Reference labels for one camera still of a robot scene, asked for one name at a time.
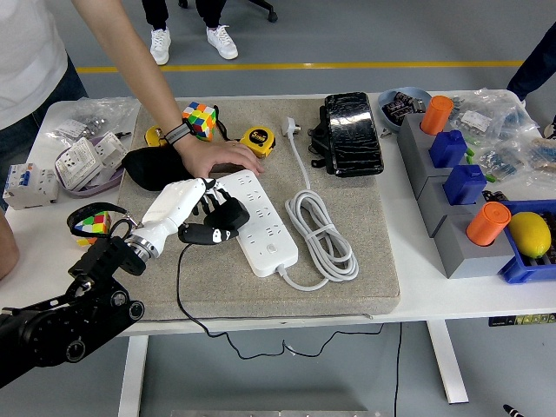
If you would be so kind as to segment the person's left hand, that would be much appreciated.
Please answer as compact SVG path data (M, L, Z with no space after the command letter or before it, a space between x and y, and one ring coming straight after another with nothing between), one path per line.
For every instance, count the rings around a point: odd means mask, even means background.
M264 172L259 159L244 144L238 142L203 142L185 135L174 143L185 169L193 177L209 177L215 166L235 165L256 175Z

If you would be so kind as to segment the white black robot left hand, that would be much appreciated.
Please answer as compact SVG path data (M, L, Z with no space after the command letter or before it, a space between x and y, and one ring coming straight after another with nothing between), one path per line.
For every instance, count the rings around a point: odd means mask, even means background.
M185 243L213 245L238 236L248 220L247 209L220 182L190 179L163 189L132 238L159 255L170 235Z

